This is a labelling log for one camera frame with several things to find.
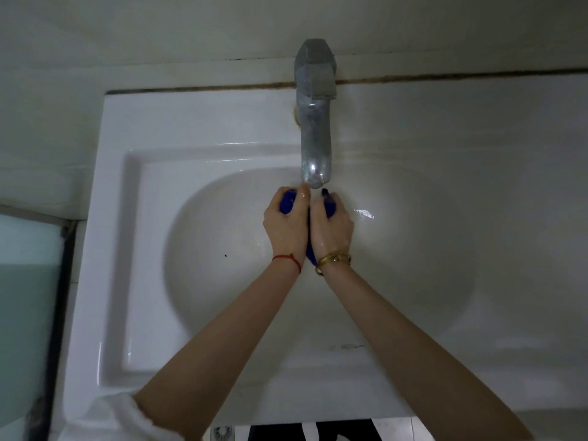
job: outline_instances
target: forearm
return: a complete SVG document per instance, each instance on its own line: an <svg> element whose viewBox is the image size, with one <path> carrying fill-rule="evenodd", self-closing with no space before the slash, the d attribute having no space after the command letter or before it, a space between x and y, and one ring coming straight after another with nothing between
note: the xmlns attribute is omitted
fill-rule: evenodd
<svg viewBox="0 0 588 441"><path fill-rule="evenodd" d="M437 441L532 439L488 387L353 269L334 262L322 270L398 391Z"/></svg>
<svg viewBox="0 0 588 441"><path fill-rule="evenodd" d="M272 261L135 395L145 415L187 439L200 439L297 277L291 260Z"/></svg>

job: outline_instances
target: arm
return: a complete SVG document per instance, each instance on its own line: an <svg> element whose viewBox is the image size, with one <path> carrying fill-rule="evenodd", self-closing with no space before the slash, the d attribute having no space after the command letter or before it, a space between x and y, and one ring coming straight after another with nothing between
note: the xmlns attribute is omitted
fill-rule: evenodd
<svg viewBox="0 0 588 441"><path fill-rule="evenodd" d="M333 197L337 212L330 219L322 202L311 205L312 246L318 260L349 250L353 223L339 197ZM437 441L533 439L488 387L349 265L330 262L322 272L397 390Z"/></svg>
<svg viewBox="0 0 588 441"><path fill-rule="evenodd" d="M305 260L310 192L302 185L292 211L279 203L282 187L264 213L273 254ZM159 427L200 439L237 381L255 347L298 278L296 263L275 259L223 312L195 335L135 395L143 413ZM231 362L226 354L231 353Z"/></svg>

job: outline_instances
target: sink basin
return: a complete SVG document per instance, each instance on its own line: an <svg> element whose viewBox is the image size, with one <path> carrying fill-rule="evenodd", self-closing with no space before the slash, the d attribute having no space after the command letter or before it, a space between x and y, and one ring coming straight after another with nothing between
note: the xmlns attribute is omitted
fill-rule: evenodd
<svg viewBox="0 0 588 441"><path fill-rule="evenodd" d="M588 78L337 92L326 187L355 222L354 268L512 408L588 405ZM269 263L263 211L300 182L293 103L293 90L107 98L67 419L144 384ZM215 422L411 414L307 262Z"/></svg>

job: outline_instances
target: floor drain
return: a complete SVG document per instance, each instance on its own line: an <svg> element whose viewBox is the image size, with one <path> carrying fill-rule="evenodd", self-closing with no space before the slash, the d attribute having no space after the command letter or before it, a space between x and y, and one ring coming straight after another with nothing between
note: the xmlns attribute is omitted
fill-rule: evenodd
<svg viewBox="0 0 588 441"><path fill-rule="evenodd" d="M214 441L233 441L233 426L221 426L212 429L212 440Z"/></svg>

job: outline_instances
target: faucet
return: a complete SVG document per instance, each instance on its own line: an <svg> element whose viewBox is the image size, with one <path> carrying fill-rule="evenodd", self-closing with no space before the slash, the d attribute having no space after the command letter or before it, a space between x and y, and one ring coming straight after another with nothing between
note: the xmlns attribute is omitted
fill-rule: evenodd
<svg viewBox="0 0 588 441"><path fill-rule="evenodd" d="M294 61L296 117L302 141L302 180L313 189L330 179L330 101L337 97L337 63L323 39L307 39Z"/></svg>

